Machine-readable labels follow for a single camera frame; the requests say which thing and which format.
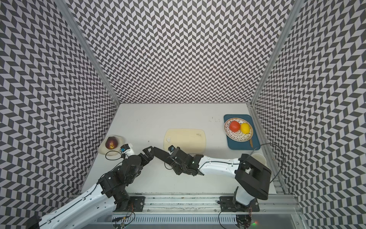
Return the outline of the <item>black knife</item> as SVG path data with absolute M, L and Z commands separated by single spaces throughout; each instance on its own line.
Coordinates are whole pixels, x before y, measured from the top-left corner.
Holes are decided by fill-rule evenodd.
M 174 160 L 171 158 L 170 153 L 168 153 L 162 149 L 153 147 L 153 154 L 156 158 L 160 159 L 161 161 L 163 161 L 169 165 L 171 165 L 174 162 Z

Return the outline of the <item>cream plastic cutting board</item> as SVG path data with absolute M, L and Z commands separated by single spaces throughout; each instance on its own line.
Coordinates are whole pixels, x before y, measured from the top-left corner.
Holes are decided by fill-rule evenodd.
M 179 147 L 187 154 L 203 154 L 206 147 L 205 132 L 200 129 L 169 129 L 164 137 L 164 150 Z

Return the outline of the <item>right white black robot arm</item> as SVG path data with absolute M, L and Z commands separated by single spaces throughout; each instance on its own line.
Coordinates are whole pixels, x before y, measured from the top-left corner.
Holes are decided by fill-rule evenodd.
M 194 156 L 179 147 L 170 147 L 163 156 L 177 175 L 192 176 L 222 175 L 234 179 L 238 185 L 234 191 L 234 203 L 249 206 L 252 200 L 268 200 L 271 170 L 250 154 L 242 154 L 235 159 L 212 158 L 200 154 Z

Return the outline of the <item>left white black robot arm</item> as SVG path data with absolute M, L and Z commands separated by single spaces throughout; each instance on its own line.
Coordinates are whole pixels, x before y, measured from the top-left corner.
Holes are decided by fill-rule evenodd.
M 116 207 L 127 208 L 130 197 L 125 188 L 132 184 L 147 164 L 154 158 L 153 147 L 135 154 L 131 147 L 124 153 L 122 163 L 101 175 L 89 190 L 56 211 L 42 217 L 34 215 L 25 222 L 27 229 L 81 229 L 92 220 Z

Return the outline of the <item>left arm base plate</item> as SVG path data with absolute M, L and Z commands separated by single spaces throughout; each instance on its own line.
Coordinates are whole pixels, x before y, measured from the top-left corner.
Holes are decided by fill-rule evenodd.
M 132 196 L 116 205 L 114 212 L 142 212 L 145 205 L 145 196 Z

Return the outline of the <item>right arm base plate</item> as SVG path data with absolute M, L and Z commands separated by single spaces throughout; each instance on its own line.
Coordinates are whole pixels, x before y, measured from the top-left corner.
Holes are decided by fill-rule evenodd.
M 233 196 L 220 196 L 217 203 L 220 205 L 222 212 L 259 212 L 259 204 L 255 198 L 250 202 L 248 206 L 243 205 L 236 200 Z

